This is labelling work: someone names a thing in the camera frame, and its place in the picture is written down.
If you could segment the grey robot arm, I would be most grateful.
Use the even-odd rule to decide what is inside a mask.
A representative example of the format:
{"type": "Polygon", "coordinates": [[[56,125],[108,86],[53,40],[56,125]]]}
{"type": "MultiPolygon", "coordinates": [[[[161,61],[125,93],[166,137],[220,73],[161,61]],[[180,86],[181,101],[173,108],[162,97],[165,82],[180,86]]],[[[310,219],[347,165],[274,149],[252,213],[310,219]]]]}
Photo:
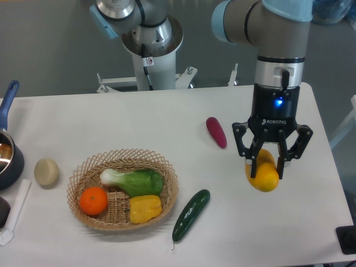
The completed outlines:
{"type": "MultiPolygon", "coordinates": [[[[131,53],[140,91],[177,88],[176,50],[183,32],[165,1],[96,1],[90,14],[108,38],[121,38],[131,53]]],[[[258,49],[251,115],[233,124],[251,177],[263,144],[277,144],[282,176],[285,163],[300,158],[312,136],[295,119],[311,20],[311,1],[223,1],[213,11],[217,39],[258,49]]]]}

